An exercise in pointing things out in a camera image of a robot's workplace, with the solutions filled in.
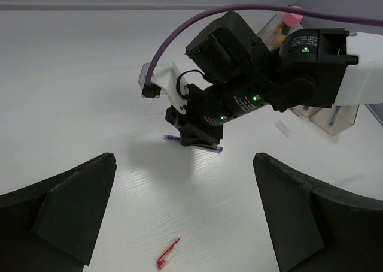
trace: pen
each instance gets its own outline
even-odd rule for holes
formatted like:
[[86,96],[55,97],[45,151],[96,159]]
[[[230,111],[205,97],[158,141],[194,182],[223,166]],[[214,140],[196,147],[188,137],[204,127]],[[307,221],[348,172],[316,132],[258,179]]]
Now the pen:
[[167,250],[158,258],[157,267],[161,270],[170,260],[170,258],[174,255],[174,247],[180,242],[180,238],[178,238],[172,245],[167,248]]
[[333,125],[334,125],[335,120],[336,120],[336,116],[339,114],[339,110],[341,110],[341,106],[337,105],[337,106],[335,107],[334,114],[333,114],[333,116],[331,117],[331,120],[330,120],[330,123],[329,123],[330,126],[333,126]]
[[[168,140],[168,141],[174,141],[174,142],[178,142],[178,143],[181,142],[181,137],[177,137],[177,136],[173,136],[173,135],[164,135],[162,138],[165,140]],[[193,146],[196,146],[196,147],[202,148],[202,149],[206,149],[206,150],[209,150],[212,152],[217,152],[217,153],[221,153],[223,150],[223,148],[221,146],[214,146],[214,145],[195,144]]]

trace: clear plastic container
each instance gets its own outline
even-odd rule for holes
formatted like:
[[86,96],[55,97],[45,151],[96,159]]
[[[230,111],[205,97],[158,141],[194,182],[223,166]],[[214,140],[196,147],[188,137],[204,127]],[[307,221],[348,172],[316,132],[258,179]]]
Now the clear plastic container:
[[310,116],[310,121],[331,136],[338,135],[355,124],[359,105],[321,108]]
[[270,43],[273,41],[273,33],[277,26],[281,23],[283,14],[276,13],[272,19],[257,33],[258,37],[266,44],[268,49],[273,50],[273,46]]
[[272,51],[280,47],[285,38],[300,26],[302,19],[303,16],[298,14],[276,13],[257,35]]

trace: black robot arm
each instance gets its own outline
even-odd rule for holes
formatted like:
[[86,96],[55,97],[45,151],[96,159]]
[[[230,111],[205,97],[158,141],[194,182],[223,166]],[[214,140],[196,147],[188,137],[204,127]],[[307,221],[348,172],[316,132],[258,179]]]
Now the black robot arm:
[[297,105],[330,108],[346,66],[357,63],[346,54],[348,35],[302,29],[270,52],[238,13],[228,12],[186,47],[212,85],[189,84],[186,113],[171,106],[166,121],[179,130],[183,146],[217,145],[225,123],[268,104],[280,112]]

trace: white table surface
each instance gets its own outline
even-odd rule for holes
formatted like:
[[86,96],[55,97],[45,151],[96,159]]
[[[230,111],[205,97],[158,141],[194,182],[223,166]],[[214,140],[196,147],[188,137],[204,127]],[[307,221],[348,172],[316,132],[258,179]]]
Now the white table surface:
[[[196,11],[0,12],[0,194],[112,152],[118,168],[86,272],[278,271],[252,160],[266,152],[338,187],[383,200],[383,128],[365,106],[330,138],[270,107],[224,127],[222,154],[165,143],[166,97],[142,99],[141,66]],[[273,15],[246,13],[260,29]],[[164,60],[194,68],[184,47],[212,19],[171,45]],[[198,83],[198,75],[188,76]],[[292,131],[276,129],[281,120]]]

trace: pen holder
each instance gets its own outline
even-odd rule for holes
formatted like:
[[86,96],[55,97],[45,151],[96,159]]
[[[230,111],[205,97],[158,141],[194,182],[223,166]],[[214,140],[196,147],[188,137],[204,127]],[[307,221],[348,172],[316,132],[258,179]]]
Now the pen holder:
[[358,109],[359,105],[334,105],[332,108],[320,108],[309,119],[329,135],[335,136],[355,124]]
[[273,41],[273,33],[276,27],[281,23],[283,14],[276,13],[272,19],[257,33],[258,37],[266,44],[269,50],[273,47],[268,46],[268,43]]

